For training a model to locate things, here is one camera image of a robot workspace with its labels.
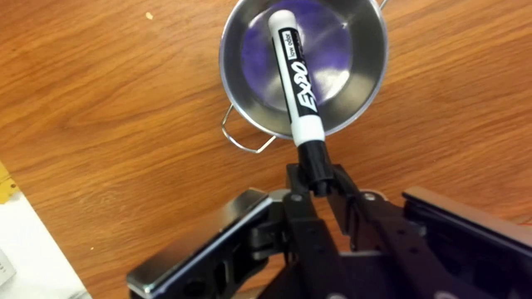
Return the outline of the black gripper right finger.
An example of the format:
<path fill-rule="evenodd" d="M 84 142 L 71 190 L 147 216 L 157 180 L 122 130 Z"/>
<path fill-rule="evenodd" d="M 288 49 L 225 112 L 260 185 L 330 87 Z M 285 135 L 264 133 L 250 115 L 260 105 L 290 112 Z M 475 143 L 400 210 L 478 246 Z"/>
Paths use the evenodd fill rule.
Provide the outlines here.
<path fill-rule="evenodd" d="M 370 258 L 382 285 L 407 299 L 532 299 L 532 238 L 423 188 L 395 207 L 333 170 L 328 198 L 353 253 Z"/>

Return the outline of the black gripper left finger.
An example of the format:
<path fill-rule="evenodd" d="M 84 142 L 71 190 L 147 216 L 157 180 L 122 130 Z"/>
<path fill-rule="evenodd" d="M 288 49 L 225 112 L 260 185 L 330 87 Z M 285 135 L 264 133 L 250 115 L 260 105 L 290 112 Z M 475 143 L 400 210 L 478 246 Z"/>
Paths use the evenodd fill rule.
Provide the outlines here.
<path fill-rule="evenodd" d="M 283 268 L 259 299 L 342 299 L 342 268 L 312 198 L 338 170 L 287 168 L 278 192 L 247 190 L 126 275 L 131 299 L 230 299 L 274 256 Z"/>

